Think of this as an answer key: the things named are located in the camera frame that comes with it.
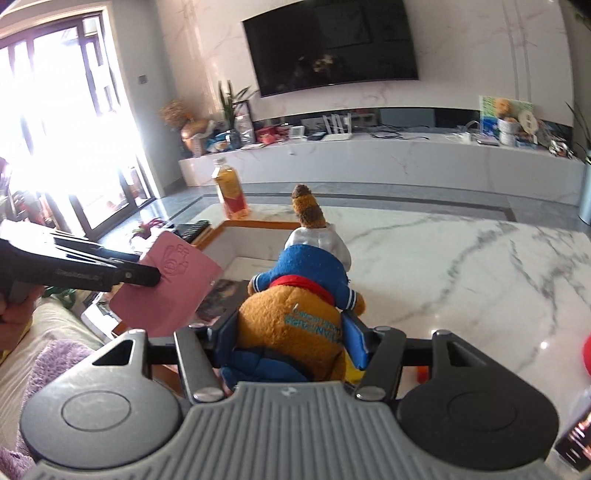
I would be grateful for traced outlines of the person left hand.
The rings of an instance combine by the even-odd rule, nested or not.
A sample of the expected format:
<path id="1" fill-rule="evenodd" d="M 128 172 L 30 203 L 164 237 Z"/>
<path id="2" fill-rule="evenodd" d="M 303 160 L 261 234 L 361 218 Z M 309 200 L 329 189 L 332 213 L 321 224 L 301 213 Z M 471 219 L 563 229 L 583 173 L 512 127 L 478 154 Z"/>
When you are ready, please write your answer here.
<path id="1" fill-rule="evenodd" d="M 21 303 L 11 303 L 1 296 L 1 322 L 11 327 L 26 324 L 44 290 L 43 286 L 35 286 Z"/>

